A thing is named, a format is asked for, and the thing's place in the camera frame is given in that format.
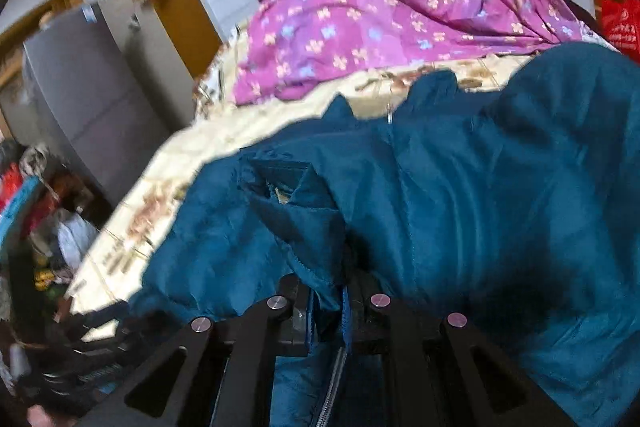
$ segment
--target beige patterned sheet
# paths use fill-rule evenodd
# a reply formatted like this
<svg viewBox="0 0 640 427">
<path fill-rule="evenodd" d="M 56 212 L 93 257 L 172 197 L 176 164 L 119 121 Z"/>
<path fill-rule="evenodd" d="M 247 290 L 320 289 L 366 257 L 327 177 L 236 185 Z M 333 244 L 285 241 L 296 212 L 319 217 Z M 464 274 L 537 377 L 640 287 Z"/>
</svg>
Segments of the beige patterned sheet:
<svg viewBox="0 0 640 427">
<path fill-rule="evenodd" d="M 242 42 L 245 38 L 241 33 L 216 57 L 214 63 L 224 74 L 223 92 L 230 92 L 246 46 Z M 475 85 L 474 89 L 479 90 L 495 90 L 504 87 L 528 60 L 530 57 L 492 56 L 426 66 L 450 68 L 459 83 Z M 270 100 L 262 105 L 236 107 L 201 93 L 196 121 L 173 135 L 156 152 L 85 257 L 68 291 L 74 298 L 72 311 L 100 309 L 118 299 L 128 299 L 140 288 L 149 258 L 171 228 L 180 202 L 203 164 L 232 155 L 289 123 L 322 115 L 338 93 L 347 98 L 357 117 L 381 116 L 397 107 L 408 92 L 405 81 L 394 75 L 411 70 L 360 71 L 321 84 L 295 102 Z M 90 332 L 88 337 L 105 337 L 113 331 L 114 325 L 107 325 Z"/>
</svg>

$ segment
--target pile of clothes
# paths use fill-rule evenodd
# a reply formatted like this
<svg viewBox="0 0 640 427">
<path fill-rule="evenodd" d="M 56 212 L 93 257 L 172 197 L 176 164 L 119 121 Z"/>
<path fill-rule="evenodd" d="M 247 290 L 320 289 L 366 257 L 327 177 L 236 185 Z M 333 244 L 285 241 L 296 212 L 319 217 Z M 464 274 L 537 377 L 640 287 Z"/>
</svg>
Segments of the pile of clothes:
<svg viewBox="0 0 640 427">
<path fill-rule="evenodd" d="M 634 63 L 581 43 L 501 92 L 436 71 L 388 118 L 338 97 L 206 164 L 129 304 L 234 317 L 293 271 L 321 319 L 357 267 L 416 309 L 465 314 L 580 427 L 615 425 L 640 389 L 639 100 Z M 331 356 L 277 365 L 271 425 L 311 425 Z M 351 417 L 380 409 L 360 395 Z"/>
<path fill-rule="evenodd" d="M 82 256 L 97 236 L 97 229 L 82 219 L 75 209 L 79 200 L 90 194 L 82 180 L 63 168 L 62 162 L 43 145 L 25 147 L 5 139 L 0 142 L 0 223 L 3 230 L 13 226 L 14 212 L 10 207 L 21 207 L 20 197 L 29 192 L 27 180 L 42 184 L 45 190 L 25 204 L 19 227 L 19 240 L 29 245 L 34 258 L 34 283 L 39 292 L 47 296 L 53 310 L 64 295 L 78 269 Z M 14 245 L 2 245 L 1 249 Z M 8 277 L 6 256 L 0 260 L 0 279 Z M 0 292 L 0 319 L 9 320 L 10 304 L 6 291 Z"/>
</svg>

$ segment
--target black metal bracket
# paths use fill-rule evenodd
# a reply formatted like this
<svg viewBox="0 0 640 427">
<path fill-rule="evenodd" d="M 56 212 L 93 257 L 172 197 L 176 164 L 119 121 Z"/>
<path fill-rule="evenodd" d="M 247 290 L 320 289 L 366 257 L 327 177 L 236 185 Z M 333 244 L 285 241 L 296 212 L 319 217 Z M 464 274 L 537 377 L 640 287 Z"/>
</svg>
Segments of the black metal bracket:
<svg viewBox="0 0 640 427">
<path fill-rule="evenodd" d="M 366 273 L 348 293 L 350 356 L 382 357 L 390 427 L 574 426 L 464 315 L 417 313 Z M 289 275 L 241 317 L 194 319 L 78 427 L 267 427 L 276 357 L 308 353 L 309 298 Z"/>
</svg>

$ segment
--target teal fabric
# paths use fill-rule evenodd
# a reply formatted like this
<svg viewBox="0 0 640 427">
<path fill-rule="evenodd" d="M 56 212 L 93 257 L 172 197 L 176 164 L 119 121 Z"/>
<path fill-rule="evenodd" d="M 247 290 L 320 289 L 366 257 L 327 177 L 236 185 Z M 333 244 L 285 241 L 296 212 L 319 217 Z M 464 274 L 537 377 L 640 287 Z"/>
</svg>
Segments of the teal fabric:
<svg viewBox="0 0 640 427">
<path fill-rule="evenodd" d="M 614 425 L 640 389 L 639 101 L 640 69 L 593 44 L 499 94 L 430 74 L 392 124 L 338 99 L 203 167 L 132 306 L 230 317 L 295 271 L 322 317 L 358 266 L 468 315 L 579 425 Z M 328 349 L 278 364 L 272 425 L 309 424 Z"/>
</svg>

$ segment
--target plastic bag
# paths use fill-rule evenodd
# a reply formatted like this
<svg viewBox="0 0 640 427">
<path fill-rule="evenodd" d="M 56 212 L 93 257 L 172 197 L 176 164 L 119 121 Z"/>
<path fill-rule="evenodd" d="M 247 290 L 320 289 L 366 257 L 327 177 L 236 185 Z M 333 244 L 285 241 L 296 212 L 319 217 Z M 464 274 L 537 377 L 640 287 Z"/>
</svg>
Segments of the plastic bag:
<svg viewBox="0 0 640 427">
<path fill-rule="evenodd" d="M 73 214 L 64 223 L 60 223 L 58 244 L 66 264 L 71 270 L 78 270 L 84 254 L 87 253 L 97 236 L 98 230 L 94 225 L 82 219 L 78 214 Z"/>
<path fill-rule="evenodd" d="M 602 0 L 602 28 L 617 50 L 640 63 L 640 0 Z"/>
</svg>

